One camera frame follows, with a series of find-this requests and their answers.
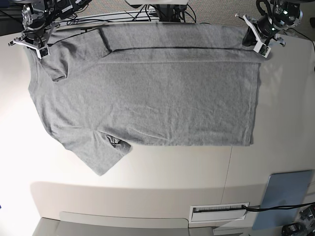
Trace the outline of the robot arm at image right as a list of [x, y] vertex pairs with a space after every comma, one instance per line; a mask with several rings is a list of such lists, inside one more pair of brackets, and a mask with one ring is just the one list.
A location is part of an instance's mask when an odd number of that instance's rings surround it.
[[257, 54], [267, 58], [275, 43], [285, 46], [280, 31], [287, 31], [301, 23], [303, 12], [300, 5], [304, 0], [256, 0], [261, 17], [255, 19], [246, 14], [235, 16], [248, 26], [242, 45], [252, 47]]

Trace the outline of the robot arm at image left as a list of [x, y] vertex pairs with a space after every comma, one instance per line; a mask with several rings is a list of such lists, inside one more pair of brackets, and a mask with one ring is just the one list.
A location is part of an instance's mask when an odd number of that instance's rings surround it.
[[22, 25], [24, 30], [20, 37], [14, 38], [9, 46], [21, 45], [36, 52], [42, 59], [50, 54], [48, 41], [55, 28], [60, 26], [55, 21], [57, 13], [56, 0], [22, 0]]

